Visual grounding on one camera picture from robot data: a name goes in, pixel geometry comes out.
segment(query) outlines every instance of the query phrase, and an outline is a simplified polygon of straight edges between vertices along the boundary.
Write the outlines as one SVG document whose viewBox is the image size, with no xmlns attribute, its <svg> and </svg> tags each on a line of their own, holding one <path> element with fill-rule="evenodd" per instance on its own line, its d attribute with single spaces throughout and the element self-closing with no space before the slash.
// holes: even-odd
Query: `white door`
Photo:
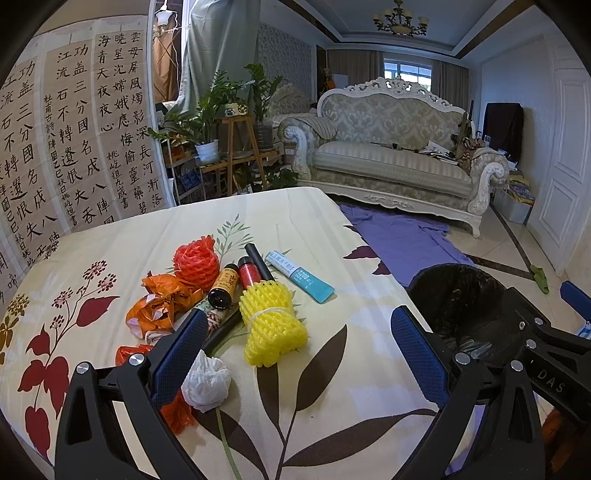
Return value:
<svg viewBox="0 0 591 480">
<path fill-rule="evenodd" d="M 591 77 L 583 69 L 560 69 L 554 80 L 550 169 L 527 226 L 560 275 L 591 205 Z"/>
</svg>

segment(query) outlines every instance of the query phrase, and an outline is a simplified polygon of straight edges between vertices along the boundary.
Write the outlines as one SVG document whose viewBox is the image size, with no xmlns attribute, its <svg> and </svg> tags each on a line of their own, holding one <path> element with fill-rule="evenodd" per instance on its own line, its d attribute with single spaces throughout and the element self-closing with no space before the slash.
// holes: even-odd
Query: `red leaf pattern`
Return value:
<svg viewBox="0 0 591 480">
<path fill-rule="evenodd" d="M 101 297 L 98 299 L 86 300 L 82 304 L 82 307 L 80 307 L 76 324 L 79 327 L 86 327 L 97 321 L 106 313 L 109 305 L 111 305 L 111 302 L 118 298 L 119 297 Z"/>
<path fill-rule="evenodd" d="M 56 411 L 56 419 L 60 414 L 61 407 L 66 398 L 66 392 L 70 386 L 68 373 L 68 361 L 62 356 L 55 357 L 46 369 L 43 388 L 45 389 L 45 393 L 49 390 L 51 404 Z"/>
<path fill-rule="evenodd" d="M 45 410 L 42 408 L 35 410 L 33 407 L 27 407 L 25 410 L 25 429 L 39 454 L 49 461 L 47 451 L 51 439 L 49 437 L 49 420 Z"/>
<path fill-rule="evenodd" d="M 372 250 L 369 245 L 362 245 L 353 250 L 349 255 L 343 257 L 346 260 L 353 260 L 355 258 L 377 258 L 376 252 Z"/>
<path fill-rule="evenodd" d="M 41 360 L 33 360 L 22 374 L 21 384 L 17 391 L 29 392 L 33 387 L 41 385 L 45 377 L 45 365 Z"/>
<path fill-rule="evenodd" d="M 41 327 L 41 333 L 33 337 L 33 340 L 29 342 L 25 353 L 33 349 L 33 353 L 37 356 L 43 355 L 44 353 L 49 354 L 49 334 L 45 331 L 45 325 Z"/>
<path fill-rule="evenodd" d="M 99 262 L 94 263 L 83 275 L 83 278 L 87 280 L 86 286 L 81 286 L 77 291 L 76 294 L 79 295 L 78 301 L 82 300 L 86 296 L 86 291 L 90 286 L 90 281 L 93 280 L 95 277 L 98 276 L 105 270 L 106 261 L 102 260 Z M 97 290 L 107 291 L 115 282 L 115 275 L 108 274 L 105 278 L 98 281 Z M 54 301 L 54 306 L 61 308 L 64 304 L 67 304 L 69 307 L 71 305 L 68 304 L 68 299 L 73 295 L 73 288 L 68 288 L 64 294 L 62 292 L 63 298 L 59 297 L 60 301 L 63 300 L 60 305 L 56 305 L 56 301 Z M 119 297 L 101 297 L 101 298 L 91 298 L 87 299 L 80 309 L 78 310 L 77 317 L 76 317 L 76 325 L 80 327 L 85 327 L 90 325 L 91 323 L 97 321 L 102 315 L 104 315 L 111 305 L 113 300 L 118 299 Z M 51 397 L 51 404 L 56 412 L 56 419 L 58 418 L 61 409 L 64 405 L 64 400 L 66 398 L 67 390 L 70 386 L 69 380 L 69 372 L 70 368 L 68 366 L 68 362 L 65 357 L 58 356 L 53 358 L 53 352 L 56 350 L 57 344 L 62 339 L 64 333 L 66 333 L 73 325 L 69 326 L 70 321 L 76 315 L 76 307 L 78 305 L 78 301 L 76 301 L 76 305 L 74 306 L 74 310 L 72 311 L 72 317 L 67 319 L 67 324 L 63 328 L 61 332 L 59 329 L 61 328 L 62 324 L 64 323 L 65 319 L 63 316 L 58 316 L 54 318 L 53 323 L 51 324 L 51 328 L 56 329 L 56 343 L 51 348 L 51 339 L 48 332 L 45 331 L 45 325 L 41 327 L 41 332 L 39 335 L 33 337 L 29 345 L 27 346 L 28 352 L 29 350 L 33 350 L 33 353 L 37 356 L 47 354 L 49 357 L 45 362 L 41 360 L 35 359 L 31 361 L 31 365 L 27 367 L 27 369 L 22 374 L 21 383 L 18 387 L 18 391 L 25 391 L 29 392 L 33 389 L 33 387 L 37 387 L 37 395 L 35 396 L 35 403 L 31 407 L 27 407 L 25 411 L 25 429 L 33 442 L 33 445 L 39 452 L 39 454 L 48 460 L 47 451 L 51 445 L 51 437 L 49 432 L 49 420 L 47 417 L 47 413 L 43 408 L 36 408 L 37 407 L 37 398 L 39 396 L 39 392 L 41 389 L 41 384 L 43 384 L 43 388 L 45 393 L 49 392 Z M 4 353 L 0 356 L 0 364 L 4 360 Z"/>
</svg>

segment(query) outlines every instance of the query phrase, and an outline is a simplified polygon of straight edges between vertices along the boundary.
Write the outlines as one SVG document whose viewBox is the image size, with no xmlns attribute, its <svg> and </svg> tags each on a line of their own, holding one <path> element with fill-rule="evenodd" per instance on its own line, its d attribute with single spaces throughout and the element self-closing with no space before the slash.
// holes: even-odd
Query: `green slipper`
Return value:
<svg viewBox="0 0 591 480">
<path fill-rule="evenodd" d="M 538 284 L 540 290 L 543 291 L 546 295 L 550 293 L 550 289 L 548 288 L 548 279 L 546 278 L 544 269 L 538 268 L 534 265 L 530 265 L 530 270 L 534 274 L 534 281 Z"/>
</svg>

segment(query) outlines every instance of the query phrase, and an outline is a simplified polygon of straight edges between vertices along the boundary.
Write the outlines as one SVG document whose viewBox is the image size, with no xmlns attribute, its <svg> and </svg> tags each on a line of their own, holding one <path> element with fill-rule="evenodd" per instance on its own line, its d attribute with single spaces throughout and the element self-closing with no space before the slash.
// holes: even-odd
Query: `purple sheet on floor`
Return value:
<svg viewBox="0 0 591 480">
<path fill-rule="evenodd" d="M 449 226 L 422 216 L 340 204 L 341 211 L 403 287 L 423 268 L 474 265 L 446 238 Z"/>
</svg>

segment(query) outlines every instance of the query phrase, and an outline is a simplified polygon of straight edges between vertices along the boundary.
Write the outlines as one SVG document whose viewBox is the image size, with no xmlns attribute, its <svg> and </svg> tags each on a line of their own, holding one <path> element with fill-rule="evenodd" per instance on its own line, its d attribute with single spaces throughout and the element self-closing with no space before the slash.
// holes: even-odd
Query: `trash can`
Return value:
<svg viewBox="0 0 591 480">
<path fill-rule="evenodd" d="M 515 322 L 503 313 L 505 290 L 476 267 L 443 264 L 421 270 L 408 286 L 408 295 L 454 353 L 503 368 L 521 344 Z"/>
</svg>

